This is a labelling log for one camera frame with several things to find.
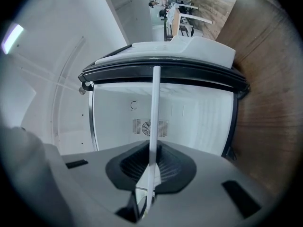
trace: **wooden panel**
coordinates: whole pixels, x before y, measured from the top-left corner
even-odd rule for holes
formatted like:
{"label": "wooden panel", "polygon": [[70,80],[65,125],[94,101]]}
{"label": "wooden panel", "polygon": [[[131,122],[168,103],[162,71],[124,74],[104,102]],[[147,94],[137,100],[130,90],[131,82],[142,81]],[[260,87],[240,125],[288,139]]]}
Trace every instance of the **wooden panel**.
{"label": "wooden panel", "polygon": [[172,36],[178,35],[179,27],[180,27],[180,11],[179,9],[175,9],[174,20],[172,21]]}
{"label": "wooden panel", "polygon": [[239,103],[235,165],[278,194],[302,151],[302,41],[266,0],[237,0],[217,41],[236,50],[234,66],[251,85]]}
{"label": "wooden panel", "polygon": [[[215,40],[219,35],[224,23],[229,16],[236,0],[192,0],[199,10],[194,10],[193,15],[205,17],[214,23],[205,24],[200,21],[193,21],[195,28],[203,31],[204,37]],[[276,0],[267,0],[279,7]]]}

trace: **black rubber seal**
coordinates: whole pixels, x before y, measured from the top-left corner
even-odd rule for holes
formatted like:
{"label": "black rubber seal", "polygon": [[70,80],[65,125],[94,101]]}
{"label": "black rubber seal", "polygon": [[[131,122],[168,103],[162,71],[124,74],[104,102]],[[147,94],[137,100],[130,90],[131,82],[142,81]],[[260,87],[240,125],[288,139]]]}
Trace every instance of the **black rubber seal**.
{"label": "black rubber seal", "polygon": [[[150,82],[152,83],[152,78],[117,78],[117,79],[106,79],[94,81],[94,85],[97,84],[106,84],[106,83],[119,83],[119,82]],[[169,83],[169,84],[182,84],[182,85],[192,85],[198,87],[208,87],[219,89],[223,91],[237,93],[235,88],[225,86],[218,83],[208,82],[208,81],[198,81],[198,80],[188,80],[188,79],[176,79],[176,78],[161,78],[160,83]]]}
{"label": "black rubber seal", "polygon": [[226,143],[225,143],[222,155],[221,155],[222,157],[226,157],[228,149],[232,146],[232,139],[233,139],[233,135],[235,134],[235,130],[236,130],[237,118],[238,118],[238,98],[237,98],[237,95],[234,94],[233,95],[231,126],[229,128],[227,140],[226,140]]}
{"label": "black rubber seal", "polygon": [[[94,72],[87,72],[83,76],[86,81],[101,81],[107,79],[124,79],[128,78],[152,78],[153,66],[124,66],[119,69],[106,69]],[[161,78],[185,79],[194,81],[211,81],[224,84],[235,88],[237,91],[244,91],[248,88],[245,79],[232,75],[230,72],[214,71],[207,69],[198,69],[191,67],[178,67],[173,65],[160,65]]]}
{"label": "black rubber seal", "polygon": [[[156,163],[160,170],[161,184],[156,194],[177,193],[185,188],[196,175],[192,158],[159,141]],[[106,174],[121,190],[134,191],[137,182],[149,163],[149,140],[112,158],[106,165]]]}
{"label": "black rubber seal", "polygon": [[120,52],[122,52],[122,51],[125,51],[126,49],[128,49],[128,48],[130,48],[130,47],[132,47],[132,46],[133,46],[132,44],[128,44],[127,46],[124,46],[124,47],[122,47],[122,48],[120,48],[120,49],[118,49],[118,50],[116,50],[116,51],[113,51],[113,52],[111,52],[111,53],[109,53],[109,54],[107,54],[107,55],[101,57],[101,59],[102,59],[102,58],[109,57],[109,56],[117,55],[118,53],[120,53]]}

